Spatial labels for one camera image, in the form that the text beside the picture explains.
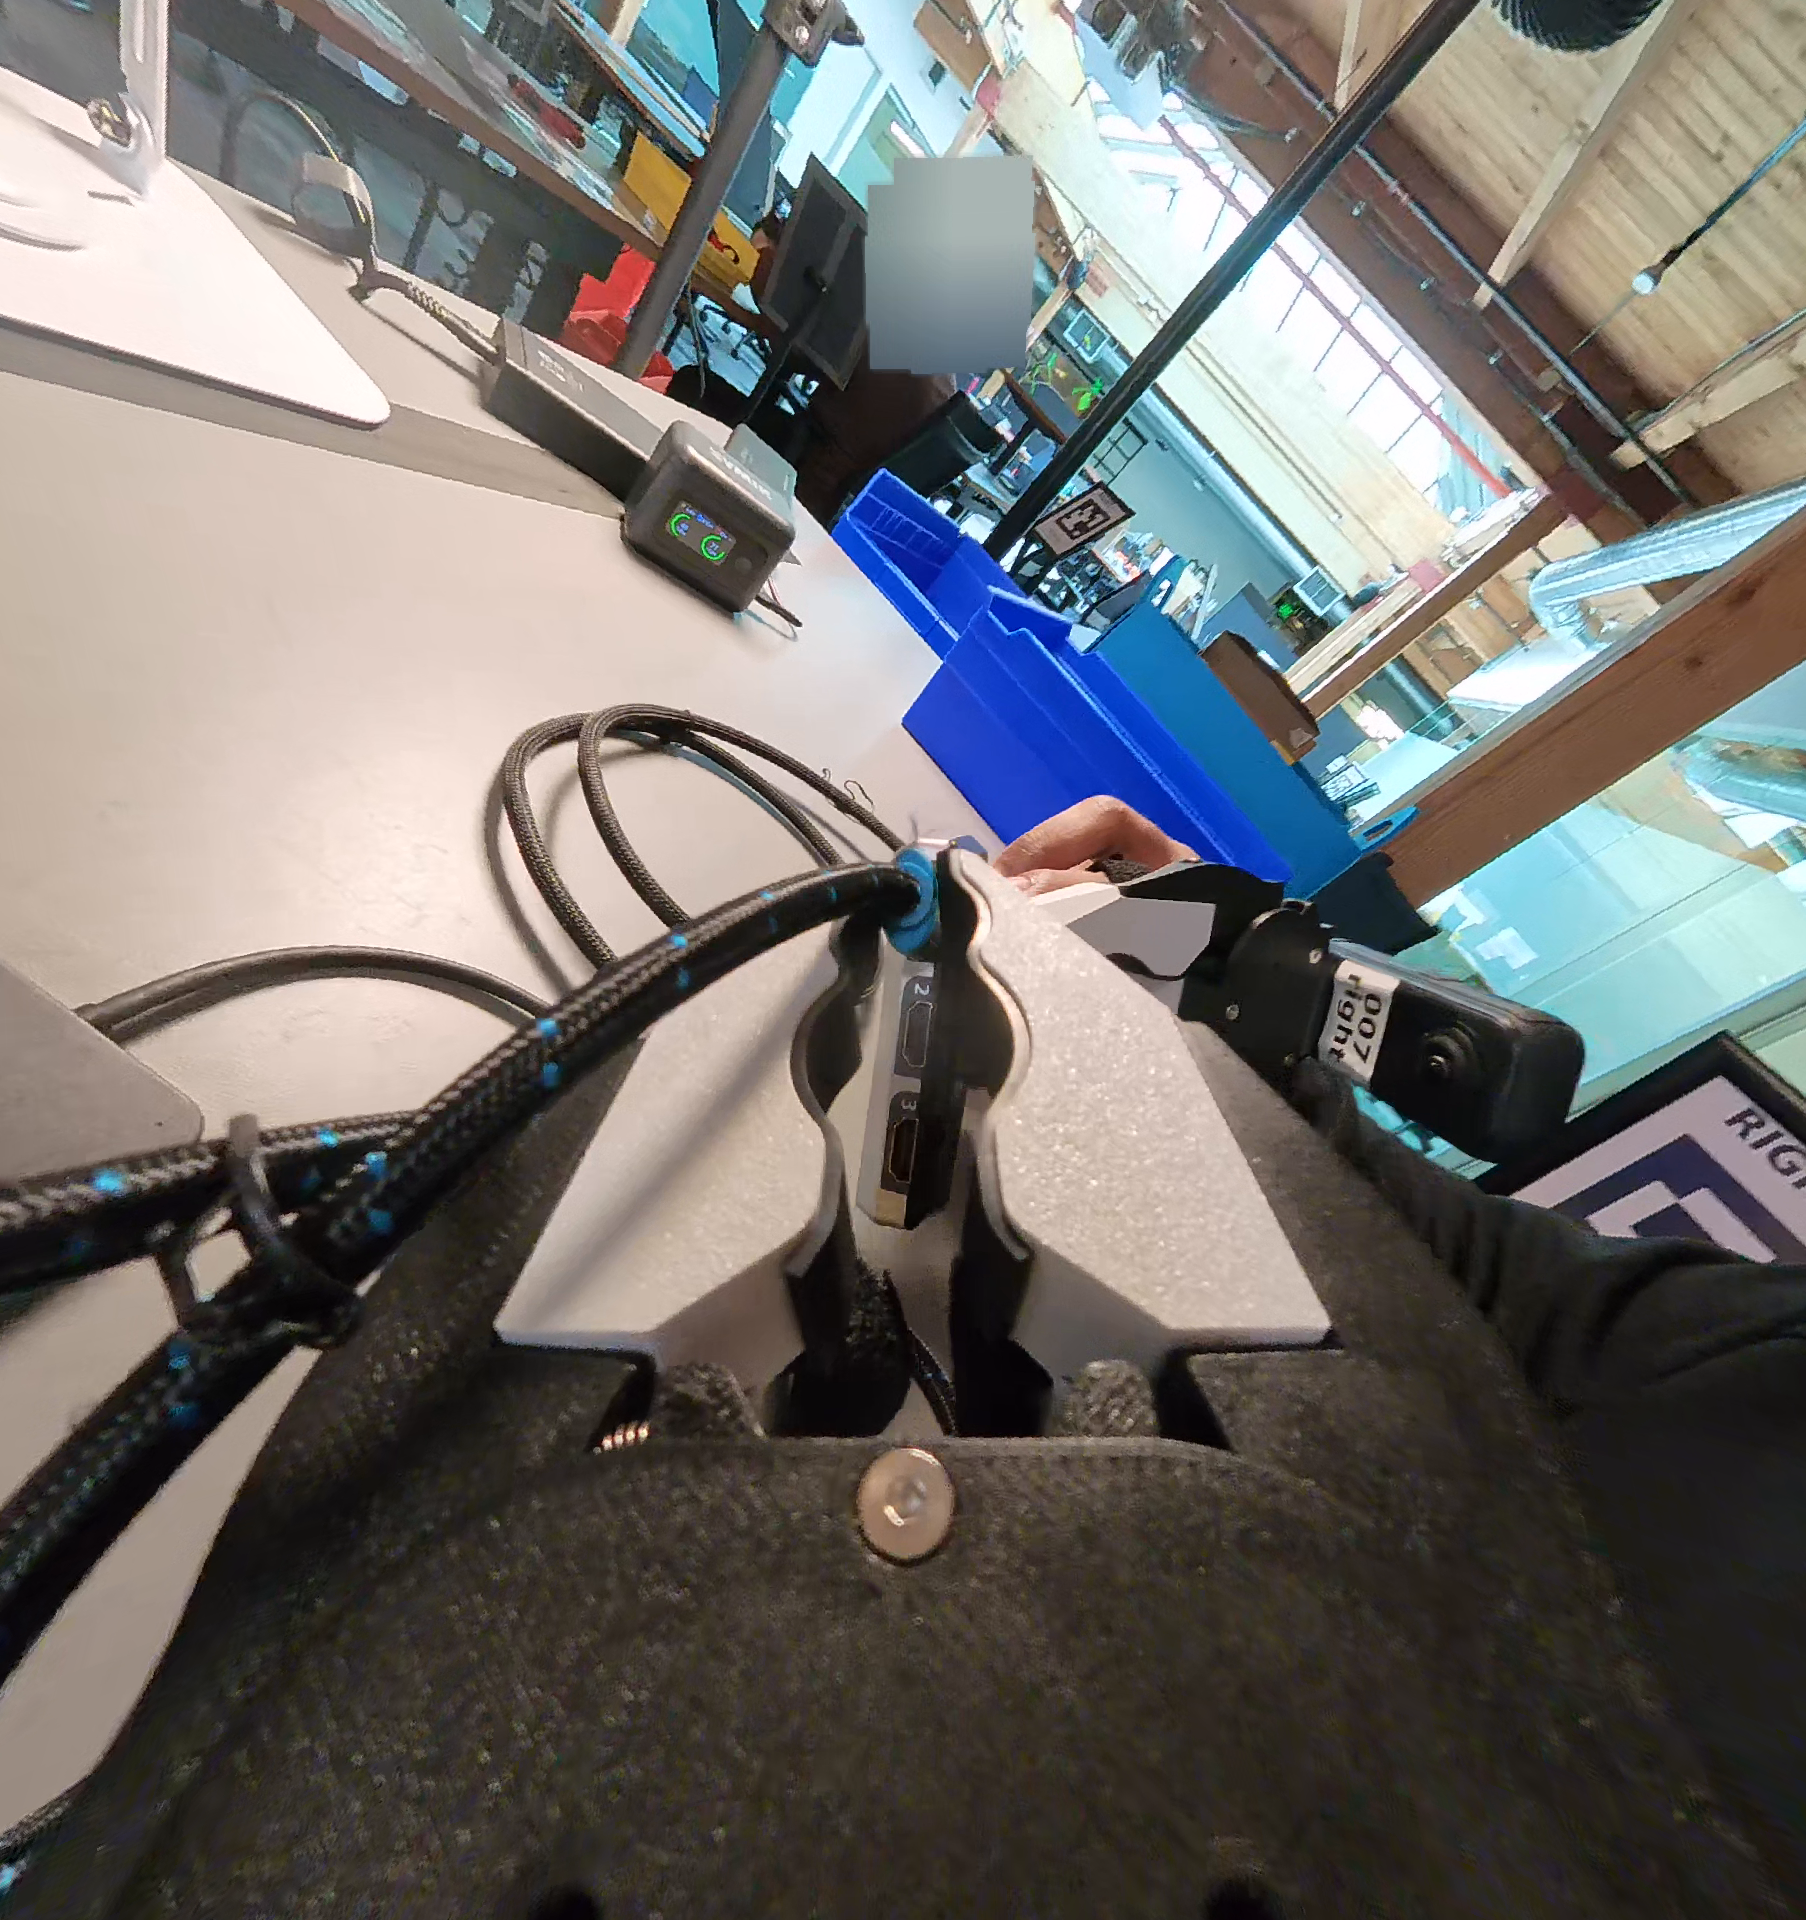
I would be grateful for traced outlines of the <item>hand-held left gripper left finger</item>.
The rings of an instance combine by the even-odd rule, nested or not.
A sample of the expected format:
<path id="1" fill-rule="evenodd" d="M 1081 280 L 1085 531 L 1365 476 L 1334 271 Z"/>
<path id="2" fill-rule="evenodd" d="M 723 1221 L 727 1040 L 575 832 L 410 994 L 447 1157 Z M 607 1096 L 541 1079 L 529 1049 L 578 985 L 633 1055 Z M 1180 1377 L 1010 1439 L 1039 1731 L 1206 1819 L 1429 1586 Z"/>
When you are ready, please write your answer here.
<path id="1" fill-rule="evenodd" d="M 905 1322 L 853 1224 L 832 1103 L 891 956 L 858 915 L 704 985 L 641 1042 L 495 1316 L 502 1345 L 706 1362 L 785 1412 L 893 1412 Z"/>

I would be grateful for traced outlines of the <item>black usb hub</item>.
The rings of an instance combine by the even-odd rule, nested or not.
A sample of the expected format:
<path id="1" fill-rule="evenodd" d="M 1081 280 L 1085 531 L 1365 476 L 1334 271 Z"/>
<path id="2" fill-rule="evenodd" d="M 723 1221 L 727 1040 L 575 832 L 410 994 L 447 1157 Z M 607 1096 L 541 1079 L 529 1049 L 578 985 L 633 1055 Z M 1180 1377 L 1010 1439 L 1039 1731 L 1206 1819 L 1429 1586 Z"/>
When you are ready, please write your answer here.
<path id="1" fill-rule="evenodd" d="M 198 1136 L 197 1103 L 0 960 L 0 1184 Z"/>

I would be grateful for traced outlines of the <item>person's right hand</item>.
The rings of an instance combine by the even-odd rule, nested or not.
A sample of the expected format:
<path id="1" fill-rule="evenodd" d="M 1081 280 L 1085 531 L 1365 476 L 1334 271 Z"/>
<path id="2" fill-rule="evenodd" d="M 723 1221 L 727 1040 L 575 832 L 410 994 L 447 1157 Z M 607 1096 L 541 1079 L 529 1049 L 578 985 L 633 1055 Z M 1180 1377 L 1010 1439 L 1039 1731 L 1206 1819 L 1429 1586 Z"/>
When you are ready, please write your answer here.
<path id="1" fill-rule="evenodd" d="M 1104 877 L 1109 860 L 1140 874 L 1197 851 L 1113 796 L 1091 796 L 1010 841 L 993 869 L 1024 893 L 1054 893 Z"/>

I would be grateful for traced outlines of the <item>large blue plastic bin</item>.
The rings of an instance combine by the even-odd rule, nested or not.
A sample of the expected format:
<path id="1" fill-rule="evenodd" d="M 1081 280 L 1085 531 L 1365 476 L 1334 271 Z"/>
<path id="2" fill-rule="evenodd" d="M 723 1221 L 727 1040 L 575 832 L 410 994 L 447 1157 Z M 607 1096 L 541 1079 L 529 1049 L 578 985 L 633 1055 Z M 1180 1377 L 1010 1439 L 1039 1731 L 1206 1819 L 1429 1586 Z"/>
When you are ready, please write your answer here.
<path id="1" fill-rule="evenodd" d="M 1365 859 L 1344 812 L 1154 608 L 1079 650 L 1060 613 L 987 590 L 902 726 L 1005 842 L 1109 796 L 1301 900 Z"/>

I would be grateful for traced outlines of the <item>cardboard box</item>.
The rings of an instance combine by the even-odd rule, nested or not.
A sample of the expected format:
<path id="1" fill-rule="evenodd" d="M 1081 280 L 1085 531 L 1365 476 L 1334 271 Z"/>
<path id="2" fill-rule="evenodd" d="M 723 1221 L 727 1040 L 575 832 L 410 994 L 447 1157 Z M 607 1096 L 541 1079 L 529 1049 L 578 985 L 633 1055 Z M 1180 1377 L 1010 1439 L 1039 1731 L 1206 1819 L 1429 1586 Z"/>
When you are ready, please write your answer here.
<path id="1" fill-rule="evenodd" d="M 1204 665 L 1285 763 L 1298 763 L 1317 747 L 1317 719 L 1288 675 L 1249 637 L 1227 629 L 1216 631 L 1204 650 Z"/>

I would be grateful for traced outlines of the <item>black framed white sign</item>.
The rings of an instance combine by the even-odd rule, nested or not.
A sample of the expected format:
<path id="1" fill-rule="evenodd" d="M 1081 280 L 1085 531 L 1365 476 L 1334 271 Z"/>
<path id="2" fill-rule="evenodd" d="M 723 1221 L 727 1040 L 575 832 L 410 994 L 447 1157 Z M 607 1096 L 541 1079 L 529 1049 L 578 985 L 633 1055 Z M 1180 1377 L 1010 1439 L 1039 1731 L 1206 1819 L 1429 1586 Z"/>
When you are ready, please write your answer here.
<path id="1" fill-rule="evenodd" d="M 1475 1184 L 1602 1237 L 1806 1264 L 1806 1100 L 1714 1035 Z"/>

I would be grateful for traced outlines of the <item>black white marker tag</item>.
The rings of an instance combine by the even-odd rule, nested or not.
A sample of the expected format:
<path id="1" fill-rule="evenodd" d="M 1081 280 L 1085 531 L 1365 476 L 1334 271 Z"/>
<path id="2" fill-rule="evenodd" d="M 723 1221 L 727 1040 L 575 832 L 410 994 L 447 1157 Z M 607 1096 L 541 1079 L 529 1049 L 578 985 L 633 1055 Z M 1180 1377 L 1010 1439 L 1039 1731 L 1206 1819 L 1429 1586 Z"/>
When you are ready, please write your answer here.
<path id="1" fill-rule="evenodd" d="M 1130 514 L 1131 507 L 1109 481 L 1091 481 L 1086 489 L 1060 496 L 1033 520 L 1031 552 L 1043 552 L 1046 563 L 1060 563 L 1124 526 Z"/>

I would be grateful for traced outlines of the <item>grey power bank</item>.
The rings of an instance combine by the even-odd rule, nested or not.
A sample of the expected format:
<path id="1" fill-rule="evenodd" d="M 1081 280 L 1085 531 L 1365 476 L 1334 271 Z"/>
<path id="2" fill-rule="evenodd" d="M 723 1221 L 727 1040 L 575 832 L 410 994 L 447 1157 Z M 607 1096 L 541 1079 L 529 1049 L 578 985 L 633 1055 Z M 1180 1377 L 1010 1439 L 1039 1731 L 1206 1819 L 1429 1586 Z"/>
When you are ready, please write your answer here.
<path id="1" fill-rule="evenodd" d="M 623 496 L 619 535 L 723 613 L 750 608 L 794 546 L 794 474 L 750 428 L 674 419 Z"/>

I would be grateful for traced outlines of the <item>black music stand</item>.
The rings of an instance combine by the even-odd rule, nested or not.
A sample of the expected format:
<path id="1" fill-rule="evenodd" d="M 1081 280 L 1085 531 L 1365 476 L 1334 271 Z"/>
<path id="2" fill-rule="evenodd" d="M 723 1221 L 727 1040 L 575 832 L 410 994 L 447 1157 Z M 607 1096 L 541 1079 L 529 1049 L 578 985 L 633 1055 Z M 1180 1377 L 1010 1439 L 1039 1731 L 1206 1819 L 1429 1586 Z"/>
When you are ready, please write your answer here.
<path id="1" fill-rule="evenodd" d="M 867 349 L 863 246 L 867 209 L 806 157 L 760 291 L 772 371 L 802 362 L 836 391 L 850 385 Z"/>

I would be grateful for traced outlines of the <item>black power adapter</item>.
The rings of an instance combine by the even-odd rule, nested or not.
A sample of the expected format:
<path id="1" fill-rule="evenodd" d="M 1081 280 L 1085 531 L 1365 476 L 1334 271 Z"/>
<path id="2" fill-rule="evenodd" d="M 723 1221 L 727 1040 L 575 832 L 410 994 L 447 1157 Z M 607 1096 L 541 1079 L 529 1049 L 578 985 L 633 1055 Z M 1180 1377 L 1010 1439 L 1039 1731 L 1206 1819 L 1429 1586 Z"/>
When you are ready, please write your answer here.
<path id="1" fill-rule="evenodd" d="M 660 440 L 619 386 L 508 319 L 498 322 L 476 386 L 486 414 L 617 496 Z"/>

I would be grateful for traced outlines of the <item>red plastic bin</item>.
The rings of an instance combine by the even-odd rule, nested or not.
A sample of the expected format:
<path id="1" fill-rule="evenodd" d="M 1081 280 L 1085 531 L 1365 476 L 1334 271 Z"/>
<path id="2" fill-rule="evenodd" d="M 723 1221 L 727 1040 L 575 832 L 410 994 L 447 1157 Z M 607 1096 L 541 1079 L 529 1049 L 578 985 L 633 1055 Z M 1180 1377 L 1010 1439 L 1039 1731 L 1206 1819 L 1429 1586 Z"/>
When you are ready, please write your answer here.
<path id="1" fill-rule="evenodd" d="M 648 256 L 623 246 L 598 277 L 578 277 L 556 346 L 590 362 L 611 367 L 625 349 L 628 319 L 648 286 L 651 268 Z"/>

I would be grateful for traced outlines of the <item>yellow box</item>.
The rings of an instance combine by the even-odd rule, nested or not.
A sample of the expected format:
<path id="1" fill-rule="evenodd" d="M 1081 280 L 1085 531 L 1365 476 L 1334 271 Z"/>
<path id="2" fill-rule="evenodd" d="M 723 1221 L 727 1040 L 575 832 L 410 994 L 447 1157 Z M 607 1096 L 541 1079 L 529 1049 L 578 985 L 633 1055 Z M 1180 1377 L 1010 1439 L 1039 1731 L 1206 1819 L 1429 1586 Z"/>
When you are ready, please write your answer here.
<path id="1" fill-rule="evenodd" d="M 638 131 L 623 160 L 623 182 L 642 209 L 648 233 L 663 234 L 689 197 L 692 171 Z M 757 258 L 754 221 L 721 206 L 692 271 L 692 289 L 733 297 L 754 282 Z"/>

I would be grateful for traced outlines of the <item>grey light stand pole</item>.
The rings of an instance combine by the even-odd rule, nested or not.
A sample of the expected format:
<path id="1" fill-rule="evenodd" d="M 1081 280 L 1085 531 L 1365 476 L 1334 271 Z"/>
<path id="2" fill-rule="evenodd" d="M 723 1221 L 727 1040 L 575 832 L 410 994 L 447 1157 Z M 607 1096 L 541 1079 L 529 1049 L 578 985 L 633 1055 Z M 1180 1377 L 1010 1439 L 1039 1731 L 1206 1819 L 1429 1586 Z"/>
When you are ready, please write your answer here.
<path id="1" fill-rule="evenodd" d="M 614 371 L 641 379 L 657 349 L 678 294 L 698 268 L 701 250 L 715 227 L 723 197 L 747 155 L 754 134 L 772 109 L 774 83 L 799 58 L 817 66 L 832 45 L 860 45 L 842 3 L 766 3 L 762 22 L 747 40 L 745 66 L 718 104 L 718 121 L 686 198 L 668 230 L 648 282 L 628 316 L 625 338 Z"/>

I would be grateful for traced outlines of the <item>white stand clear legs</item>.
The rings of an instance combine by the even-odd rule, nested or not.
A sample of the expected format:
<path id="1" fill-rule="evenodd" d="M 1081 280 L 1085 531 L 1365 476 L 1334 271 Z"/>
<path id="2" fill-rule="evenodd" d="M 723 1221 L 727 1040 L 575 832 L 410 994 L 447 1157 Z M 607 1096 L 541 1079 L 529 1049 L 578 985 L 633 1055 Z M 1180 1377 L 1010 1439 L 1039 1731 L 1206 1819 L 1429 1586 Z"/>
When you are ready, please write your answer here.
<path id="1" fill-rule="evenodd" d="M 388 397 L 167 155 L 163 3 L 118 6 L 122 95 L 0 66 L 0 322 L 377 426 Z"/>

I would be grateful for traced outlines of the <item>wooden post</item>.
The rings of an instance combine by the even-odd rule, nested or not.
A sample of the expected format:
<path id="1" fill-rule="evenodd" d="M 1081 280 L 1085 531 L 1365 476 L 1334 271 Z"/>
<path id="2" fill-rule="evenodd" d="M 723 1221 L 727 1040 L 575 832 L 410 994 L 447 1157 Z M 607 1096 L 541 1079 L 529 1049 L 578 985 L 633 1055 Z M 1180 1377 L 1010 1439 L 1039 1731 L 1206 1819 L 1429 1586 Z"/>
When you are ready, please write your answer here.
<path id="1" fill-rule="evenodd" d="M 1806 499 L 1371 823 L 1413 909 L 1806 662 Z"/>

